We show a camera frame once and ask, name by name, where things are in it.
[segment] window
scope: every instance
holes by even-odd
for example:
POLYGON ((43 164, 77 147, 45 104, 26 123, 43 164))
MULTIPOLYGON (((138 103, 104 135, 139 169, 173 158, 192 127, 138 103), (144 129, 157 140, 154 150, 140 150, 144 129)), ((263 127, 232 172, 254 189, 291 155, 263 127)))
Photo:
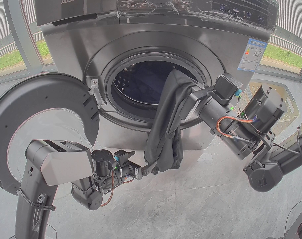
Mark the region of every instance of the window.
POLYGON ((302 70, 302 0, 276 0, 276 32, 261 60, 262 65, 300 74, 302 70))
POLYGON ((0 0, 0 76, 24 69, 25 63, 10 32, 3 0, 0 0))
POLYGON ((41 59, 44 65, 52 64, 53 59, 49 53, 44 36, 40 28, 36 24, 34 0, 22 0, 22 2, 28 26, 39 51, 39 54, 41 56, 41 59))

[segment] washing machine door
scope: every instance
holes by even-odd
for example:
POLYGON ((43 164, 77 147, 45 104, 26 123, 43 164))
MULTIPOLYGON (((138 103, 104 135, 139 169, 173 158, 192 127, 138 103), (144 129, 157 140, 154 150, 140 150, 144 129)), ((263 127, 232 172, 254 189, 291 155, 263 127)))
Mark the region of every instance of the washing machine door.
POLYGON ((0 187, 17 194, 33 139, 78 142, 91 150, 99 113, 90 89, 61 73, 36 75, 0 98, 0 187))

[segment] energy label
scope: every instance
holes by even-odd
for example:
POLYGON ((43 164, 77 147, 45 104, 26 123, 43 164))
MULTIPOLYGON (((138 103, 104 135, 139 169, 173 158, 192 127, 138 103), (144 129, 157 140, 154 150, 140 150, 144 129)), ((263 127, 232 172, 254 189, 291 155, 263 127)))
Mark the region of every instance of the energy label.
POLYGON ((266 42, 250 38, 237 70, 255 72, 264 55, 266 47, 266 42))

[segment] qr code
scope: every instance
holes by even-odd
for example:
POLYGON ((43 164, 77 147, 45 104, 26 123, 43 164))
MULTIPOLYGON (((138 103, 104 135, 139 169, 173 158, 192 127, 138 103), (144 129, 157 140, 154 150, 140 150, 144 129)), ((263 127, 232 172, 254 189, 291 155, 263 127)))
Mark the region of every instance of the qr code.
POLYGON ((255 49, 254 57, 261 57, 263 55, 262 49, 255 49))

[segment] play pause button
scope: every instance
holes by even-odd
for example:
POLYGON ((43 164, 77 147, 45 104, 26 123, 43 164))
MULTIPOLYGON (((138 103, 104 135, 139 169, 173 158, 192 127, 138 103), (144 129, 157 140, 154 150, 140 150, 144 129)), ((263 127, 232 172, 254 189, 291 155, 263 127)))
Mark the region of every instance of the play pause button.
POLYGON ((258 21, 259 22, 264 22, 264 16, 263 15, 259 15, 258 16, 258 21))

